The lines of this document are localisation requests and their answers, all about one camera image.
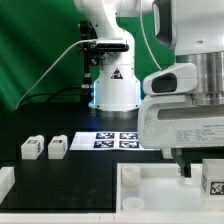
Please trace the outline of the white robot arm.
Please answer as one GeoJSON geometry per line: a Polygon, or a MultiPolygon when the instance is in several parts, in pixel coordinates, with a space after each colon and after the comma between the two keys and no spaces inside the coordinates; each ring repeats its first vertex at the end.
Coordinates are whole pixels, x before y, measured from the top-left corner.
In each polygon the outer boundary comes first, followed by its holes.
{"type": "Polygon", "coordinates": [[[138,114],[146,149],[224,149],[224,0],[74,0],[104,54],[89,106],[101,116],[138,114]],[[156,39],[175,52],[172,66],[138,81],[134,39],[117,18],[154,16],[156,39]]]}

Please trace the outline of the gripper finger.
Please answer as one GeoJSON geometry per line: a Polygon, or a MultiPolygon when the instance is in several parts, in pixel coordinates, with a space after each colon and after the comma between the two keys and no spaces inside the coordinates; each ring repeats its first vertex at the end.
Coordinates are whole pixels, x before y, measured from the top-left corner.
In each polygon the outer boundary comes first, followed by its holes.
{"type": "Polygon", "coordinates": [[[191,164],[184,158],[183,150],[181,148],[172,148],[171,155],[180,168],[181,176],[190,178],[191,164]]]}

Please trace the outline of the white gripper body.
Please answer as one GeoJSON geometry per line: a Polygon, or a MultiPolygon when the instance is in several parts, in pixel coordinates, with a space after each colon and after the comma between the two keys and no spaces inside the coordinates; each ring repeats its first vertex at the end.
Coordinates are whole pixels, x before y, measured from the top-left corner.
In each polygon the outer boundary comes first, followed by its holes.
{"type": "Polygon", "coordinates": [[[146,149],[224,146],[224,105],[194,106],[185,94],[146,96],[138,139],[146,149]]]}

